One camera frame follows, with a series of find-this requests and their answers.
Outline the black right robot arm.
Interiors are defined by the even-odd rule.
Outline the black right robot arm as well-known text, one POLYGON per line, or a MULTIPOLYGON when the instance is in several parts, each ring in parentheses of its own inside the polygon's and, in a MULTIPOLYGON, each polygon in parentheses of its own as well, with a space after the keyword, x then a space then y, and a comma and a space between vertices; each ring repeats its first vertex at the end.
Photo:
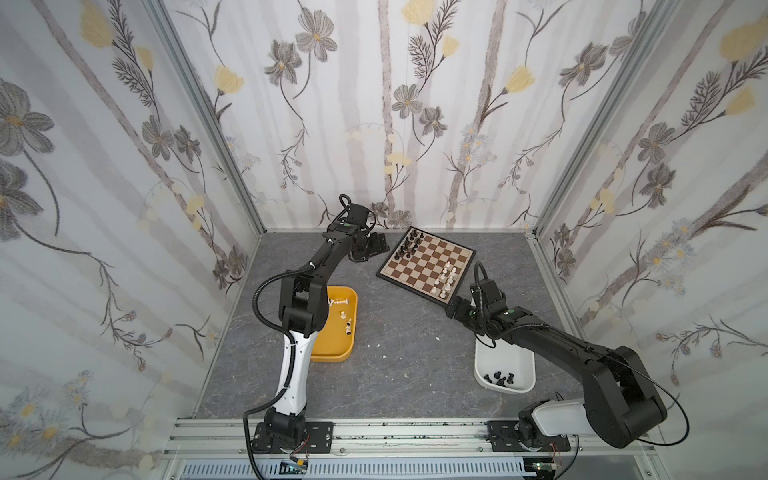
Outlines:
POLYGON ((624 448, 667 419, 662 387, 634 350, 588 342, 527 309, 508 307, 505 293, 481 262, 475 264, 473 277, 471 298, 451 300, 446 316, 492 342, 543 357, 581 385, 577 400, 539 401, 519 413, 516 436, 522 446, 536 449, 562 435, 595 435, 611 447, 624 448))

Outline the brown folding chess board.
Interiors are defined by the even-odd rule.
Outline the brown folding chess board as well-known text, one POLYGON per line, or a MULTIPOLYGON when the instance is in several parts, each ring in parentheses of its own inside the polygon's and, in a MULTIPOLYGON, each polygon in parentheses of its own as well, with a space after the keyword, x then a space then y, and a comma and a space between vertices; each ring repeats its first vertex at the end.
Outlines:
POLYGON ((447 307, 470 269, 476 251, 409 227, 396 242, 376 277, 447 307))

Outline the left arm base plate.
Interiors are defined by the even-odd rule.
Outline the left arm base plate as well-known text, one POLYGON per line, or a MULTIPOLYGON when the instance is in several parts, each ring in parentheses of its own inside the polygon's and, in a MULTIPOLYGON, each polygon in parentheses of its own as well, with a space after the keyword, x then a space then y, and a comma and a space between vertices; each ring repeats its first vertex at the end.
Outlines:
POLYGON ((251 437, 250 447, 255 454, 329 454, 334 427, 330 421, 308 422, 283 434, 261 422, 251 437))

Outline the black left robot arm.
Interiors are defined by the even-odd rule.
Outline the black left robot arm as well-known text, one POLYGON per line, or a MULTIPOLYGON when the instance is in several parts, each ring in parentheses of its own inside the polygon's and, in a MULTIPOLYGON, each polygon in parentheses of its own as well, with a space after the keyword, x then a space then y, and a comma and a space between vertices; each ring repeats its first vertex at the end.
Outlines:
POLYGON ((344 259, 366 262, 389 250, 386 236, 374 231, 376 214, 339 196, 342 210, 323 233, 323 243, 301 267, 276 274, 257 287, 252 298, 256 318, 283 336, 283 360, 276 395, 244 414, 262 412, 265 436, 282 449, 294 450, 305 442, 306 384, 311 353, 328 320, 328 281, 344 259), (263 291, 279 284, 278 321, 267 319, 259 308, 263 291))

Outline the white plastic tray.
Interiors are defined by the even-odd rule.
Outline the white plastic tray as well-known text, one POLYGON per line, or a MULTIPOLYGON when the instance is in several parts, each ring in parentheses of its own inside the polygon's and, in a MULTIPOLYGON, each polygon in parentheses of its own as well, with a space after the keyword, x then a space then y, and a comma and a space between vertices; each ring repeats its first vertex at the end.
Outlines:
POLYGON ((476 382, 488 390, 504 394, 524 394, 536 384, 535 355, 530 350, 503 341, 492 341, 485 336, 475 340, 474 377, 476 382), (486 383, 485 374, 514 375, 510 388, 501 388, 486 383))

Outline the yellow plastic tray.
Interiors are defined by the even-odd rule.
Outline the yellow plastic tray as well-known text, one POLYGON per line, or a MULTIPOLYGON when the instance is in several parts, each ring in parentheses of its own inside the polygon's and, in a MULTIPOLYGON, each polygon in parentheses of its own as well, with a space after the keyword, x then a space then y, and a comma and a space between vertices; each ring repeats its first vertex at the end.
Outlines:
POLYGON ((319 332, 313 347, 311 361, 319 363, 339 363, 347 360, 354 347, 358 295, 349 287, 329 286, 328 307, 329 313, 324 328, 319 332), (345 311, 346 319, 340 317, 340 312, 345 311), (345 325, 352 323, 352 335, 346 335, 345 325))

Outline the black chess piece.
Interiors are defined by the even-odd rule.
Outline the black chess piece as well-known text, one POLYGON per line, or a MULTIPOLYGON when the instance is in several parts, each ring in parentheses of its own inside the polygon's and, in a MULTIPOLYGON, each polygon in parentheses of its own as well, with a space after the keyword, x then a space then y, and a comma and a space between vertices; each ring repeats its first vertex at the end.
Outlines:
POLYGON ((493 375, 485 374, 483 380, 501 388, 510 388, 514 384, 514 375, 503 375, 501 371, 497 371, 493 375))

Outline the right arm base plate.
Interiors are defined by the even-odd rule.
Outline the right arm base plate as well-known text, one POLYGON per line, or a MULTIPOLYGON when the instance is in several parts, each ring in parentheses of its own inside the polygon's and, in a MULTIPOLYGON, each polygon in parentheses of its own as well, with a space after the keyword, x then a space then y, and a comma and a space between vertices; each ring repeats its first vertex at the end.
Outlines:
POLYGON ((545 436, 528 421, 490 420, 486 422, 486 427, 486 440, 494 453, 558 453, 572 450, 566 436, 545 436))

